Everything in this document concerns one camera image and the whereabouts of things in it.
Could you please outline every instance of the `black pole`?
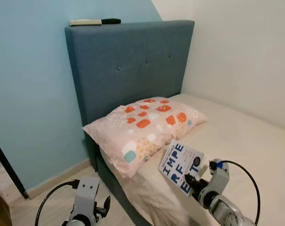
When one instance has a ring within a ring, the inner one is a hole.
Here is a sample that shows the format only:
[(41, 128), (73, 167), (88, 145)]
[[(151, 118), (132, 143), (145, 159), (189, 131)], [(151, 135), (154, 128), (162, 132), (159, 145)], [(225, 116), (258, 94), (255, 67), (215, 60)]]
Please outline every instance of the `black pole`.
[(1, 162), (2, 166), (5, 168), (5, 170), (7, 171), (7, 173), (9, 174), (9, 176), (11, 177), (12, 181), (14, 182), (14, 184), (16, 185), (16, 187), (19, 190), (20, 194), (25, 199), (29, 198), (29, 195), (27, 194), (23, 184), (19, 180), (17, 174), (13, 170), (12, 166), (10, 165), (10, 163), (7, 160), (6, 156), (2, 152), (1, 148), (0, 148), (0, 162)]

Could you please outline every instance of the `floor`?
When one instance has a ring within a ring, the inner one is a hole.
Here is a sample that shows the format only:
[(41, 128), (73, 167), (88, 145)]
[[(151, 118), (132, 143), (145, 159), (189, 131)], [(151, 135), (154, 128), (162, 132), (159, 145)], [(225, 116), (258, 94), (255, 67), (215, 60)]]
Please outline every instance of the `floor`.
[[(79, 179), (83, 175), (98, 177), (91, 166), (74, 174), (65, 181)], [(18, 200), (10, 205), (13, 226), (33, 226), (37, 210), (49, 191), (46, 191), (32, 200)], [(61, 226), (68, 219), (74, 202), (75, 190), (70, 186), (64, 186), (54, 192), (45, 203), (39, 220), (39, 226)], [(111, 196), (111, 206), (106, 218), (100, 218), (97, 226), (134, 226), (125, 210), (111, 194), (103, 181), (100, 186), (96, 201), (102, 207), (107, 196)]]
[(0, 195), (10, 204), (21, 197), (17, 187), (0, 162)]

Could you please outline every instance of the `circular marker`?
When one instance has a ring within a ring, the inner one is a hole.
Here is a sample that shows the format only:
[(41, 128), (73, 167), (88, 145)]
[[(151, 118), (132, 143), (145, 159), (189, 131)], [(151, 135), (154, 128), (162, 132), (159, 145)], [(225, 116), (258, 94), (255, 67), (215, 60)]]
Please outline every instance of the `circular marker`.
[(198, 165), (200, 165), (200, 162), (201, 162), (200, 157), (196, 157), (196, 158), (194, 158), (193, 165), (194, 165), (194, 166), (198, 166)]

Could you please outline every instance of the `fabric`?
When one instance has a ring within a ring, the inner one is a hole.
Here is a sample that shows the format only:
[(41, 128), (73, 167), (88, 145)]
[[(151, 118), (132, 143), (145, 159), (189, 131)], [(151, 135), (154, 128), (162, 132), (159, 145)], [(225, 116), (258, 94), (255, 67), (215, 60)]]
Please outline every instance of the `fabric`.
[(83, 129), (106, 152), (109, 163), (131, 178), (165, 144), (205, 121), (190, 106), (154, 97), (119, 106)]
[[(254, 177), (261, 193), (258, 225), (285, 226), (285, 130), (230, 108), (181, 94), (171, 98), (192, 105), (209, 118), (178, 141), (210, 155), (211, 159), (232, 160)], [(108, 166), (137, 211), (156, 226), (218, 226), (207, 210), (185, 196), (158, 170), (166, 146), (145, 162), (132, 179), (122, 178)], [(256, 192), (249, 177), (229, 165), (230, 181), (224, 195), (255, 220)], [(209, 180), (207, 170), (202, 177)]]
[[(66, 27), (82, 125), (120, 105), (179, 94), (193, 28), (183, 20)], [(97, 170), (98, 147), (85, 138)]]

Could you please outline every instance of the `blue wall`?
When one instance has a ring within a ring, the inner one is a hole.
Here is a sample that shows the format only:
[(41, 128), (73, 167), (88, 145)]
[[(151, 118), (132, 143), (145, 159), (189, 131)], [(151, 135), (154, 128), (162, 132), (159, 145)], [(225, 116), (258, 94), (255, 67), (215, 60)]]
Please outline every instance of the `blue wall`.
[(87, 158), (69, 19), (159, 21), (151, 0), (0, 0), (0, 146), (26, 189)]

